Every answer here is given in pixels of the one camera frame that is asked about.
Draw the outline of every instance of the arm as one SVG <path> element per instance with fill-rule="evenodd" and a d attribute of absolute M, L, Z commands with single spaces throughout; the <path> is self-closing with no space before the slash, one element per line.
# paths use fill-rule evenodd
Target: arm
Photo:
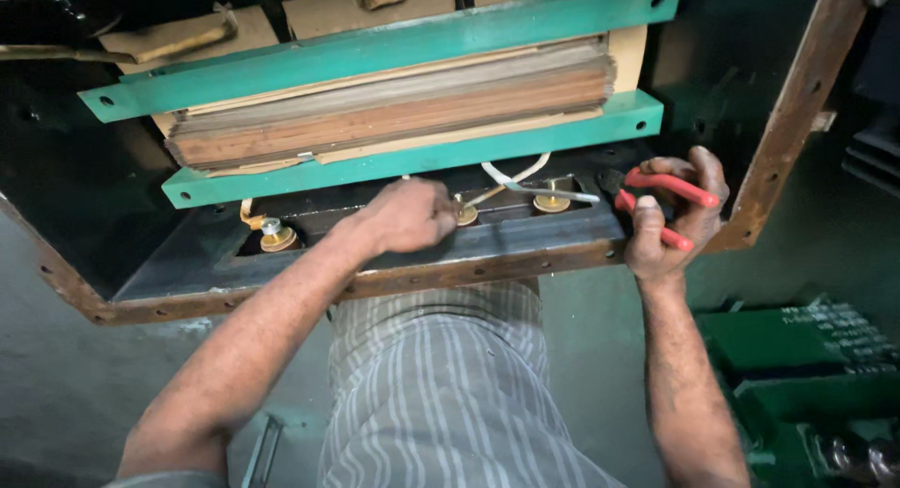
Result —
<path fill-rule="evenodd" d="M 118 477 L 225 475 L 225 448 L 256 412 L 322 312 L 371 258 L 433 246 L 456 228 L 443 184 L 387 186 L 219 325 L 129 433 Z"/>
<path fill-rule="evenodd" d="M 721 199 L 714 209 L 686 207 L 672 223 L 695 243 L 684 253 L 660 242 L 662 211 L 653 196 L 640 198 L 635 237 L 625 251 L 644 306 L 648 413 L 660 456 L 675 486 L 750 486 L 731 413 L 685 301 L 684 268 L 721 226 L 728 197 L 722 165 L 709 151 L 693 148 L 690 163 L 657 158 L 641 168 L 698 183 Z"/>

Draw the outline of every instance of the green clamp bar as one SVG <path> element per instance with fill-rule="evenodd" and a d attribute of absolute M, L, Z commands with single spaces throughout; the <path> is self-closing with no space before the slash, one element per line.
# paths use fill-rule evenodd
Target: green clamp bar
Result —
<path fill-rule="evenodd" d="M 545 41 L 664 22 L 679 0 L 513 0 L 157 68 L 78 93 L 103 122 Z"/>
<path fill-rule="evenodd" d="M 327 165 L 309 161 L 272 172 L 213 178 L 205 178 L 205 173 L 182 168 L 163 184 L 163 192 L 176 208 L 186 209 L 649 137 L 660 132 L 662 103 L 646 92 L 614 94 L 604 105 L 603 111 L 603 115 L 595 119 L 388 152 Z"/>

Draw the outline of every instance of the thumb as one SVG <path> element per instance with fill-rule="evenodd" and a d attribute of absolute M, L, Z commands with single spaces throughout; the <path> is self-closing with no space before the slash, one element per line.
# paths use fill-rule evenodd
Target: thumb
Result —
<path fill-rule="evenodd" d="M 666 217 L 653 196 L 637 199 L 633 214 L 635 237 L 631 241 L 632 250 L 642 255 L 657 255 L 662 251 L 660 235 L 666 225 Z"/>

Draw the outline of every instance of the striped shirt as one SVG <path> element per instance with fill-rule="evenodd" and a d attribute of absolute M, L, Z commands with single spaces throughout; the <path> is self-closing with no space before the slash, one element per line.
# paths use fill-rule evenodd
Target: striped shirt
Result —
<path fill-rule="evenodd" d="M 322 486 L 622 486 L 571 443 L 547 390 L 540 298 L 526 286 L 345 301 L 331 326 Z M 110 486 L 225 485 L 168 476 Z"/>

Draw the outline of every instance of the man's right hand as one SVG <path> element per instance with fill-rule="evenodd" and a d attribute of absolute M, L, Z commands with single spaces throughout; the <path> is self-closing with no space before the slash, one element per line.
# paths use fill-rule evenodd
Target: man's right hand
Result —
<path fill-rule="evenodd" d="M 718 196 L 719 204 L 708 208 L 690 203 L 671 223 L 670 229 L 694 242 L 693 250 L 685 252 L 662 244 L 660 233 L 665 227 L 666 219 L 656 199 L 647 195 L 637 200 L 633 216 L 635 237 L 625 250 L 624 261 L 641 285 L 680 284 L 684 268 L 722 227 L 719 212 L 728 198 L 722 164 L 703 147 L 691 148 L 689 160 L 690 162 L 677 158 L 650 159 L 641 163 L 641 173 L 675 175 Z"/>
<path fill-rule="evenodd" d="M 456 229 L 456 210 L 443 183 L 412 177 L 382 189 L 353 217 L 376 256 L 430 248 Z"/>

